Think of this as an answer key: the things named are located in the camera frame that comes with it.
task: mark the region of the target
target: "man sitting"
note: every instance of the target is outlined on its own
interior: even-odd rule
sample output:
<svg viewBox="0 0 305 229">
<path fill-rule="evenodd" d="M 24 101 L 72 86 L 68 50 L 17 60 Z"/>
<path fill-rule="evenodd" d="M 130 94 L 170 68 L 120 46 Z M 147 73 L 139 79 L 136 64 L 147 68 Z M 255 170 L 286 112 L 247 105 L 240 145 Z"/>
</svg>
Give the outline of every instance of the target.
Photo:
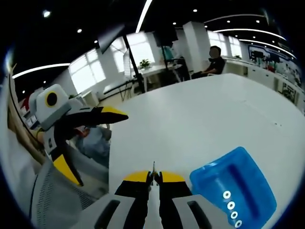
<svg viewBox="0 0 305 229">
<path fill-rule="evenodd" d="M 210 47 L 211 58 L 209 58 L 209 61 L 211 62 L 210 66 L 203 72 L 194 73 L 192 75 L 192 79 L 205 77 L 209 73 L 221 74 L 223 72 L 225 62 L 220 55 L 221 55 L 221 48 L 219 48 L 218 46 L 211 46 Z"/>
</svg>

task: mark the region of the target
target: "cable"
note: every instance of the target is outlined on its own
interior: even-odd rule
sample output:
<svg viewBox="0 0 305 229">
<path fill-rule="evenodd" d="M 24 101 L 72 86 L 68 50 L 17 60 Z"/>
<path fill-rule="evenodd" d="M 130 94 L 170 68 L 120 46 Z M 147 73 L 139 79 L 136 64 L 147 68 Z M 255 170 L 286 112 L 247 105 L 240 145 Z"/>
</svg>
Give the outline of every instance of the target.
<svg viewBox="0 0 305 229">
<path fill-rule="evenodd" d="M 11 75 L 9 74 L 9 87 L 10 87 L 10 81 L 11 81 Z M 17 107 L 16 107 L 16 104 L 15 104 L 15 102 L 14 102 L 13 94 L 12 94 L 12 92 L 11 92 L 11 87 L 10 87 L 10 97 L 11 97 L 11 100 L 12 100 L 12 102 L 13 102 L 14 108 L 15 108 L 15 110 L 16 110 L 16 112 L 17 112 L 17 115 L 18 115 L 19 119 L 21 120 L 21 122 L 22 122 L 24 128 L 28 131 L 28 133 L 32 136 L 32 138 L 35 139 L 35 141 L 38 143 L 38 145 L 40 145 L 40 146 L 43 147 L 43 144 L 40 143 L 40 142 L 37 140 L 37 138 L 34 137 L 34 135 L 31 133 L 31 131 L 28 129 L 28 127 L 25 125 L 24 121 L 22 120 L 22 118 L 21 118 L 21 116 L 20 116 L 20 114 L 19 114 L 19 112 L 18 112 L 18 109 L 17 109 Z"/>
</svg>

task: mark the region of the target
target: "potted plant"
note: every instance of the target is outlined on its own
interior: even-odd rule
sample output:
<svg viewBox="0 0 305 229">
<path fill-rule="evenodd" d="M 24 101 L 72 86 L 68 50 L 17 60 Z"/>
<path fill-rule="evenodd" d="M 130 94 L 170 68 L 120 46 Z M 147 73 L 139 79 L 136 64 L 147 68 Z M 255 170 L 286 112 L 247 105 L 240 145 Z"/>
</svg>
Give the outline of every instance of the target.
<svg viewBox="0 0 305 229">
<path fill-rule="evenodd" d="M 143 59 L 140 62 L 140 69 L 148 69 L 150 67 L 150 63 L 147 59 Z"/>
</svg>

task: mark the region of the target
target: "white dot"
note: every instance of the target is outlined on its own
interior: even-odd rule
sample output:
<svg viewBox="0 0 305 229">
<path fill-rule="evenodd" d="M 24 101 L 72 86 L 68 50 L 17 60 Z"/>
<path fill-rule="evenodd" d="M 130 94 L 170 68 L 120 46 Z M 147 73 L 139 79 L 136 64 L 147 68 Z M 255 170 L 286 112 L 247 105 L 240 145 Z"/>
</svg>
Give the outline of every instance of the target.
<svg viewBox="0 0 305 229">
<path fill-rule="evenodd" d="M 223 198 L 228 199 L 228 198 L 230 198 L 230 197 L 231 197 L 231 192 L 230 192 L 230 191 L 225 191 L 225 192 L 223 193 Z"/>
<path fill-rule="evenodd" d="M 234 208 L 235 208 L 235 203 L 234 203 L 233 201 L 230 201 L 230 202 L 228 203 L 228 205 L 227 205 L 227 208 L 228 208 L 229 210 L 234 209 Z"/>
<path fill-rule="evenodd" d="M 47 11 L 47 10 L 44 10 L 44 11 L 43 11 L 43 16 L 44 16 L 45 18 L 49 17 L 50 14 L 51 14 L 50 11 Z"/>
<path fill-rule="evenodd" d="M 238 220 L 236 223 L 235 223 L 235 228 L 239 228 L 241 225 L 242 225 L 242 221 L 241 220 Z"/>
<path fill-rule="evenodd" d="M 231 219 L 236 219 L 238 216 L 238 212 L 237 211 L 234 211 L 231 213 Z"/>
</svg>

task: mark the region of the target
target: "window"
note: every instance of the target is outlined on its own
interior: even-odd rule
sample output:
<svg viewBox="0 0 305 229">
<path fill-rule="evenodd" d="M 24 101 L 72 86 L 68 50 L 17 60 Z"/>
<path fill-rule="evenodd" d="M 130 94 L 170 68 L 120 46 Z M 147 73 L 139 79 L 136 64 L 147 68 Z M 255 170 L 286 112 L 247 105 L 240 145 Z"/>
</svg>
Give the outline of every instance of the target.
<svg viewBox="0 0 305 229">
<path fill-rule="evenodd" d="M 235 37 L 229 37 L 229 41 L 230 41 L 232 56 L 240 56 L 242 58 L 243 57 L 242 49 L 240 47 L 239 40 Z"/>
<path fill-rule="evenodd" d="M 222 33 L 208 31 L 208 36 L 209 36 L 211 46 L 213 46 L 213 45 L 218 46 L 219 48 L 221 48 L 221 55 L 227 56 L 228 51 L 227 51 L 227 47 L 225 45 L 224 35 Z"/>
<path fill-rule="evenodd" d="M 143 59 L 148 59 L 151 63 L 154 63 L 152 49 L 144 32 L 129 34 L 127 40 L 136 65 L 139 65 Z M 124 72 L 123 55 L 127 49 L 123 37 L 116 39 L 110 47 L 118 71 Z"/>
<path fill-rule="evenodd" d="M 73 61 L 69 72 L 77 93 L 81 93 L 106 79 L 95 49 Z"/>
</svg>

